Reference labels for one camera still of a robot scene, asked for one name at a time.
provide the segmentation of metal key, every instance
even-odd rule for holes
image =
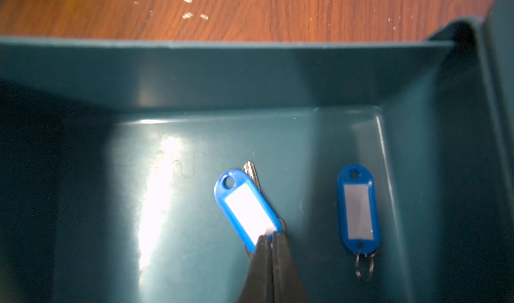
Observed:
[[[260,190],[259,178],[257,177],[257,171],[255,171],[254,163],[251,161],[248,161],[243,166],[243,171],[250,177],[250,179],[252,179],[252,181],[254,182],[254,185],[257,187],[259,192],[262,193],[262,191]]]

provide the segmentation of white label insert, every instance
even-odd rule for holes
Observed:
[[[257,244],[260,235],[269,236],[277,230],[248,184],[234,190],[225,198],[225,203],[254,244]]]
[[[367,184],[344,185],[348,239],[373,240]]]

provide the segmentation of plastic key tag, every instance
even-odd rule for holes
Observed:
[[[358,278],[362,278],[358,269],[359,255],[372,259],[369,280],[373,274],[373,256],[380,243],[373,177],[363,166],[346,166],[337,177],[337,190],[341,238],[357,256],[355,272]]]
[[[234,181],[231,188],[226,185],[228,178]],[[279,219],[245,172],[224,173],[216,182],[214,197],[250,252],[254,252],[260,235],[271,237],[274,231],[282,232]]]

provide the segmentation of key tag hole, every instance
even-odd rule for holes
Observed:
[[[358,178],[360,178],[360,172],[356,169],[350,170],[350,178],[352,180],[357,180]]]
[[[223,180],[223,185],[225,186],[225,188],[227,189],[232,189],[234,188],[234,184],[235,184],[235,181],[234,181],[234,178],[230,177],[230,176],[227,176],[225,178],[225,180]]]

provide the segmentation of bin floor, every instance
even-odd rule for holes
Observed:
[[[235,301],[249,259],[213,188],[248,160],[313,302],[407,300],[377,108],[131,114],[64,136],[54,302]],[[339,236],[336,177],[355,163],[375,179],[383,240],[368,284]]]

